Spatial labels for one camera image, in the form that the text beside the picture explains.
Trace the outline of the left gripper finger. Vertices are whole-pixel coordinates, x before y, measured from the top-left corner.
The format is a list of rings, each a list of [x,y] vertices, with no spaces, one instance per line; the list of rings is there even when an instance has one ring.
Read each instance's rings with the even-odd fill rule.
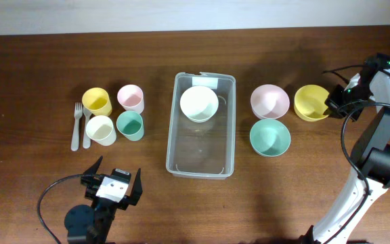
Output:
[[[125,204],[136,206],[141,198],[142,193],[143,188],[141,180],[141,169],[139,168],[135,176],[133,187],[131,189],[131,194],[125,198]]]
[[[91,167],[89,167],[87,170],[83,172],[83,175],[96,175],[102,160],[103,160],[103,156],[100,156],[99,159]]]

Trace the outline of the yellow bowl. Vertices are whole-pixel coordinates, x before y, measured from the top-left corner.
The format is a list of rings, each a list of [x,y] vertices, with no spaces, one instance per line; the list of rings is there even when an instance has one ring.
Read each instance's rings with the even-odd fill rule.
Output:
[[[294,97],[294,110],[304,121],[315,122],[329,116],[325,101],[329,92],[319,85],[305,85],[297,90]]]

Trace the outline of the cream white cup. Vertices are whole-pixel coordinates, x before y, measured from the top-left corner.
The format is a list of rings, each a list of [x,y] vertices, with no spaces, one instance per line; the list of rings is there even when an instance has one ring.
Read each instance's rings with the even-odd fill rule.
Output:
[[[102,146],[110,146],[116,141],[116,130],[112,120],[104,115],[95,116],[87,124],[87,135]]]

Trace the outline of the green cup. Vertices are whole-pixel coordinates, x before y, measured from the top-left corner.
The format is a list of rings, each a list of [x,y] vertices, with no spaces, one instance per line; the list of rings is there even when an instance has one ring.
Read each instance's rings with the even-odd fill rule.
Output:
[[[144,120],[134,111],[121,113],[116,120],[116,128],[130,141],[139,141],[144,136]]]

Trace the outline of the yellow cup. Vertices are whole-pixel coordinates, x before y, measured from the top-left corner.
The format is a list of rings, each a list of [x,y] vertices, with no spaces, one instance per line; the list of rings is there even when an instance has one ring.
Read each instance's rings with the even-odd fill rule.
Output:
[[[110,116],[112,105],[108,92],[101,87],[88,89],[82,96],[83,106],[95,116]]]

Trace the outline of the pink bowl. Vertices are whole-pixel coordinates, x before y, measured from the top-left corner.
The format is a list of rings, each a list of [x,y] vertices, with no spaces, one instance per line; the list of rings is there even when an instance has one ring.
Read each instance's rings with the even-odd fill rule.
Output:
[[[289,107],[288,94],[277,85],[261,85],[251,94],[251,108],[258,119],[278,119]]]

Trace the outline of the green bowl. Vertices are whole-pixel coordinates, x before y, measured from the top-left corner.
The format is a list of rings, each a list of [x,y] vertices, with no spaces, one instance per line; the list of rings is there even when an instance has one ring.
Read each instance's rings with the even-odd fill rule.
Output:
[[[250,143],[262,157],[277,157],[288,150],[291,136],[288,128],[280,121],[262,119],[252,126]]]

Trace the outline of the pink cup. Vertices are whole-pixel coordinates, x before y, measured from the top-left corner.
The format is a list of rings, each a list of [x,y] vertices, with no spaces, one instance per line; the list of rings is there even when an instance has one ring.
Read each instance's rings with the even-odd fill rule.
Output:
[[[137,85],[121,87],[117,93],[119,104],[125,109],[141,114],[144,111],[144,93]]]

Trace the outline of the white bowl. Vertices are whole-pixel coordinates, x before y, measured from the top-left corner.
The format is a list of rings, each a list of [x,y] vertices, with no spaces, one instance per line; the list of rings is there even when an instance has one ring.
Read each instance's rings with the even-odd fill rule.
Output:
[[[179,105],[189,120],[204,123],[217,112],[219,99],[211,88],[194,86],[181,95]]]

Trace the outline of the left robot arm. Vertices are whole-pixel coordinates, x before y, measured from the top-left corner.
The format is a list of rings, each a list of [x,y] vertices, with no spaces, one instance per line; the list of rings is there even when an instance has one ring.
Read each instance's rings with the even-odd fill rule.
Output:
[[[91,205],[73,207],[64,219],[69,243],[105,243],[116,211],[137,205],[143,193],[140,169],[133,182],[129,172],[118,168],[109,175],[97,174],[102,159],[81,176],[85,198],[91,200]]]

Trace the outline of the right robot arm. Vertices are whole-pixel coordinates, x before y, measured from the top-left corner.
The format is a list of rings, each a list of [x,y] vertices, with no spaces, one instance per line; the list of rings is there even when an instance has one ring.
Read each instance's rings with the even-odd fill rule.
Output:
[[[357,121],[367,107],[377,110],[351,151],[342,151],[351,166],[347,182],[329,212],[299,237],[299,243],[348,243],[371,205],[390,189],[390,56],[365,59],[360,72],[328,93],[325,115]]]

